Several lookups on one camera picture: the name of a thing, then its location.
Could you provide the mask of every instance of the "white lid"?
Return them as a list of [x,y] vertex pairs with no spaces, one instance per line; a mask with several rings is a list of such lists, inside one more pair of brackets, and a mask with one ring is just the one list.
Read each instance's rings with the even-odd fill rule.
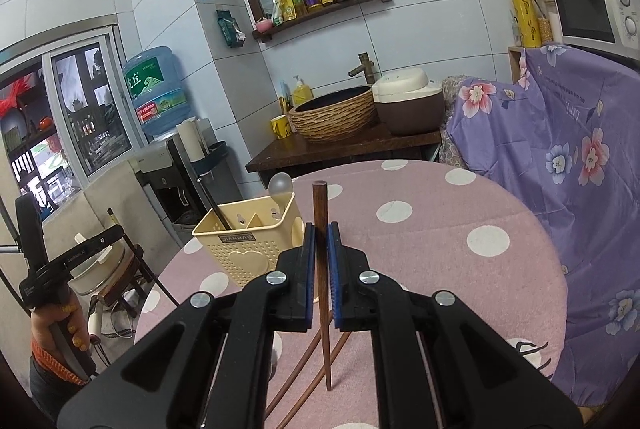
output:
[[401,102],[410,101],[411,99],[421,99],[424,97],[431,97],[442,92],[442,83],[429,81],[429,83],[423,87],[413,90],[412,92],[403,92],[398,94],[389,95],[373,95],[374,102]]
[[389,72],[372,86],[376,95],[395,95],[412,92],[429,84],[427,74],[421,68],[405,68]]

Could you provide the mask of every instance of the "pink polka dot tablecloth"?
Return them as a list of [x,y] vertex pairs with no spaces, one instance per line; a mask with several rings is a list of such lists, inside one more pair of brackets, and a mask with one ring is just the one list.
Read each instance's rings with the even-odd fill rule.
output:
[[[296,202],[305,221],[313,221],[316,180],[328,183],[329,221],[338,221],[343,244],[363,250],[372,269],[423,295],[452,291],[541,373],[553,374],[564,344],[566,284],[546,232],[517,198],[481,176],[443,164],[359,162],[296,179]],[[178,301],[199,289],[214,296],[239,289],[196,239],[175,256],[161,281]],[[173,308],[152,290],[136,340]],[[318,317],[316,309],[307,333],[276,334],[278,364],[268,402],[318,330]],[[339,337],[332,329],[332,346]],[[321,367],[318,346],[265,427],[278,426]],[[288,427],[378,427],[368,333],[351,335],[332,365],[332,383],[328,393],[321,382]]]

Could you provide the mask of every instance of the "orange sleeve cuff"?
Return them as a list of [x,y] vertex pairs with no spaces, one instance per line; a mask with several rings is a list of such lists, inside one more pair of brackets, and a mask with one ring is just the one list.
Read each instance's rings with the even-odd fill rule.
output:
[[31,352],[33,353],[33,358],[38,364],[41,365],[41,367],[43,367],[47,371],[50,371],[59,379],[77,385],[86,384],[84,380],[80,380],[75,376],[75,374],[66,369],[65,366],[60,364],[56,359],[49,355],[46,350],[42,349],[40,345],[35,341],[35,339],[31,339]]

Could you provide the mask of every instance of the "wooden countertop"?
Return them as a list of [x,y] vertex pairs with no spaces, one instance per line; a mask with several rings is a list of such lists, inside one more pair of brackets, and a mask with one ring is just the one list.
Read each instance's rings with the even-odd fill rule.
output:
[[274,140],[245,167],[249,172],[290,167],[392,149],[439,144],[440,131],[420,135],[394,136],[382,123],[366,128],[343,140],[316,144],[294,133]]

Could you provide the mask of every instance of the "heart shape on basket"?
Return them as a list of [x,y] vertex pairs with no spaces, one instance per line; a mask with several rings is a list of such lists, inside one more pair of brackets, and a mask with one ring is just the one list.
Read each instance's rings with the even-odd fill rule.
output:
[[255,250],[249,250],[248,252],[230,252],[229,260],[253,277],[258,277],[269,269],[269,260],[267,257],[261,252],[255,252]]

